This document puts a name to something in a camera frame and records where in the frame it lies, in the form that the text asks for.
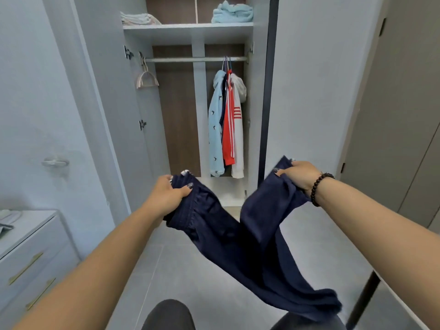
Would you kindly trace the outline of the white wardrobe door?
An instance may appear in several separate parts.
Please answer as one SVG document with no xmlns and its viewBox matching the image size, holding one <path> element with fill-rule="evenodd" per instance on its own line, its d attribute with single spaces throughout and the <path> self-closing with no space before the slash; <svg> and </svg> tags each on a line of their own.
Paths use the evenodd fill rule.
<svg viewBox="0 0 440 330">
<path fill-rule="evenodd" d="M 145 0 L 42 0 L 115 225 L 138 209 L 153 176 L 120 11 Z"/>
</svg>

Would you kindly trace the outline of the white dresser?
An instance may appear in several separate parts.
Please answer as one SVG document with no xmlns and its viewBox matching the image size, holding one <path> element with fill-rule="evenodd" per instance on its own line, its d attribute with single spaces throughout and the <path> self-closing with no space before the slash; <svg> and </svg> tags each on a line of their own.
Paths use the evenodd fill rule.
<svg viewBox="0 0 440 330">
<path fill-rule="evenodd" d="M 11 330 L 80 263 L 59 211 L 23 211 L 13 226 L 0 236 L 0 330 Z M 8 279 L 39 252 L 44 255 L 8 286 Z M 25 305 L 41 292 L 47 280 L 54 277 L 57 279 L 52 286 L 32 309 L 26 311 Z"/>
</svg>

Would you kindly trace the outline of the white wardrobe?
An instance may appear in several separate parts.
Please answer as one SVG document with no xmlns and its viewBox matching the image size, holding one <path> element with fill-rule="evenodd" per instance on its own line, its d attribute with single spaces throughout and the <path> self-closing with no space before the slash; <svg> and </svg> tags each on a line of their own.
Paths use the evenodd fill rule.
<svg viewBox="0 0 440 330">
<path fill-rule="evenodd" d="M 213 80 L 222 62 L 147 63 L 159 87 L 136 89 L 148 154 L 156 175 L 190 170 L 228 209 L 238 209 L 256 190 L 261 140 L 261 116 L 267 24 L 270 0 L 226 0 L 254 9 L 252 22 L 212 24 L 212 12 L 225 0 L 145 0 L 146 12 L 162 25 L 124 25 L 124 38 L 137 44 L 137 62 L 145 58 L 239 57 L 232 71 L 246 88 L 243 113 L 244 178 L 231 167 L 221 177 L 209 172 L 208 108 Z"/>
</svg>

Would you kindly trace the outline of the person's right forearm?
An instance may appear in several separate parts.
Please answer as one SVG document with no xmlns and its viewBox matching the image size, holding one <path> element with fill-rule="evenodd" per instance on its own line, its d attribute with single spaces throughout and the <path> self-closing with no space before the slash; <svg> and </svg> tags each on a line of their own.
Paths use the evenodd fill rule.
<svg viewBox="0 0 440 330">
<path fill-rule="evenodd" d="M 311 199 L 421 322 L 440 330 L 440 235 L 329 177 Z"/>
</svg>

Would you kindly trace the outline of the light blue printed shirt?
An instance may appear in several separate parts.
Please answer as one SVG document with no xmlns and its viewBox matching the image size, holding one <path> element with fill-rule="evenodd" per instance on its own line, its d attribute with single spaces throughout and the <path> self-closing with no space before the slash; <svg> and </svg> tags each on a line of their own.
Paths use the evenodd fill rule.
<svg viewBox="0 0 440 330">
<path fill-rule="evenodd" d="M 220 177 L 224 174 L 220 120 L 223 116 L 222 83 L 225 74 L 223 70 L 217 71 L 213 80 L 214 92 L 208 108 L 209 172 L 213 177 Z"/>
</svg>

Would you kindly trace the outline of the black table leg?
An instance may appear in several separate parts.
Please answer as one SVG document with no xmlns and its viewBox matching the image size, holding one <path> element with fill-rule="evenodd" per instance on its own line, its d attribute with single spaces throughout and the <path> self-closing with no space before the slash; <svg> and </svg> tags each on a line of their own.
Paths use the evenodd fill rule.
<svg viewBox="0 0 440 330">
<path fill-rule="evenodd" d="M 364 314 L 367 306 L 369 305 L 373 295 L 375 294 L 381 279 L 375 271 L 371 272 L 366 284 L 364 285 L 362 292 L 351 311 L 349 318 L 345 324 L 346 330 L 354 330 L 358 325 L 360 318 Z"/>
</svg>

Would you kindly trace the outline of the person's leg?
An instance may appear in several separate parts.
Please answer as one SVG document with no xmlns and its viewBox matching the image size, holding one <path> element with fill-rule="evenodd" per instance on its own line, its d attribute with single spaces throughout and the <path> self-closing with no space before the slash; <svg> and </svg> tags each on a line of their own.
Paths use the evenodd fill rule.
<svg viewBox="0 0 440 330">
<path fill-rule="evenodd" d="M 305 317 L 286 313 L 270 330 L 347 330 L 338 316 L 323 322 L 315 322 Z"/>
<path fill-rule="evenodd" d="M 158 303 L 148 314 L 141 330 L 196 330 L 189 308 L 175 299 Z"/>
</svg>

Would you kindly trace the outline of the metal clothes rail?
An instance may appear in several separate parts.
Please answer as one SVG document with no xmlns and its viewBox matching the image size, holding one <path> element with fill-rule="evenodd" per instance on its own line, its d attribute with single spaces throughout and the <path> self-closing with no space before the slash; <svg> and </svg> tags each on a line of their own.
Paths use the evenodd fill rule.
<svg viewBox="0 0 440 330">
<path fill-rule="evenodd" d="M 239 57 L 179 57 L 179 58 L 145 58 L 143 60 L 146 63 L 200 63 L 200 62 L 245 62 L 249 63 L 249 58 L 246 56 Z"/>
</svg>

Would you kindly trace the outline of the folded white cloth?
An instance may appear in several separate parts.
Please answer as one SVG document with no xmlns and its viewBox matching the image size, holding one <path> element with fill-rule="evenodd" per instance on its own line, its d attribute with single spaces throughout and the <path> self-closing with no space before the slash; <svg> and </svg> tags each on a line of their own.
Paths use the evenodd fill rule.
<svg viewBox="0 0 440 330">
<path fill-rule="evenodd" d="M 123 25 L 162 25 L 162 23 L 153 15 L 149 13 L 142 14 L 125 14 L 120 12 Z"/>
</svg>

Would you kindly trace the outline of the red striped jacket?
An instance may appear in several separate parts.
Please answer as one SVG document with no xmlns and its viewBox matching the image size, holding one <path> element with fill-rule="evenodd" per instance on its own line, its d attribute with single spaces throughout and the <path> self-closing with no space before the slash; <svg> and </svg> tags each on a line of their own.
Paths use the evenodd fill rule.
<svg viewBox="0 0 440 330">
<path fill-rule="evenodd" d="M 233 120 L 233 93 L 230 83 L 230 75 L 228 73 L 227 81 L 227 100 L 224 116 L 223 135 L 222 135 L 222 152 L 223 161 L 226 166 L 232 166 L 234 161 L 234 120 Z"/>
</svg>

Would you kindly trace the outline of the navy blue trousers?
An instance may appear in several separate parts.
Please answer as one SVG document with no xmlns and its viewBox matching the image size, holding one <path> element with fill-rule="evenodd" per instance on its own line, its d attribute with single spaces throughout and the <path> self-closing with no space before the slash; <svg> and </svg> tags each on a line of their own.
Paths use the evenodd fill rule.
<svg viewBox="0 0 440 330">
<path fill-rule="evenodd" d="M 243 203 L 239 221 L 190 172 L 171 178 L 174 189 L 189 183 L 192 191 L 164 221 L 184 232 L 206 259 L 277 309 L 315 322 L 341 311 L 334 290 L 315 290 L 306 281 L 281 233 L 284 219 L 310 202 L 289 177 L 269 174 Z"/>
</svg>

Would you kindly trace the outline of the white wall hook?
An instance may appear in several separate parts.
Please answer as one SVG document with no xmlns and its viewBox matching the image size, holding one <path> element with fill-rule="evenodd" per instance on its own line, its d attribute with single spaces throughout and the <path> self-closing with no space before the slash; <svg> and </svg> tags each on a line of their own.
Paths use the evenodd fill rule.
<svg viewBox="0 0 440 330">
<path fill-rule="evenodd" d="M 69 160 L 58 156 L 49 156 L 41 161 L 41 165 L 47 168 L 64 168 L 69 166 Z"/>
</svg>

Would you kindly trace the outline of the white hooded jacket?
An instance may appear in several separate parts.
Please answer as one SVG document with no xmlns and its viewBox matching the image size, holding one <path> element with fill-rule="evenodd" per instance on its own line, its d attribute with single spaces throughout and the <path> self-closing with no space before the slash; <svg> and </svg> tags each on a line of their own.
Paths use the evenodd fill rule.
<svg viewBox="0 0 440 330">
<path fill-rule="evenodd" d="M 247 88 L 243 80 L 232 73 L 230 83 L 233 93 L 233 120 L 234 120 L 234 161 L 232 165 L 232 177 L 244 178 L 244 139 L 243 139 L 243 116 L 241 104 L 246 101 Z"/>
</svg>

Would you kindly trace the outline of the person's left hand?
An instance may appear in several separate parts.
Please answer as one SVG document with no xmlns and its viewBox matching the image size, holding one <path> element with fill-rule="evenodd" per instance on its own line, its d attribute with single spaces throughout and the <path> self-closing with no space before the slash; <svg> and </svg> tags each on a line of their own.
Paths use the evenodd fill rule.
<svg viewBox="0 0 440 330">
<path fill-rule="evenodd" d="M 160 176 L 142 205 L 142 211 L 151 221 L 152 227 L 159 226 L 164 217 L 176 210 L 182 201 L 173 199 L 172 181 L 172 175 Z"/>
</svg>

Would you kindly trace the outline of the pink clothes hanger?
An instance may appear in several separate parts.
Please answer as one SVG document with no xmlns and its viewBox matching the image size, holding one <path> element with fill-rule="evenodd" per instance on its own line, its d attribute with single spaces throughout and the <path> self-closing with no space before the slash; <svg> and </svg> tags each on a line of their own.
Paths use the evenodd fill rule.
<svg viewBox="0 0 440 330">
<path fill-rule="evenodd" d="M 149 87 L 159 87 L 159 82 L 157 77 L 149 70 L 145 58 L 140 54 L 140 64 L 142 71 L 136 79 L 135 88 L 149 88 Z"/>
</svg>

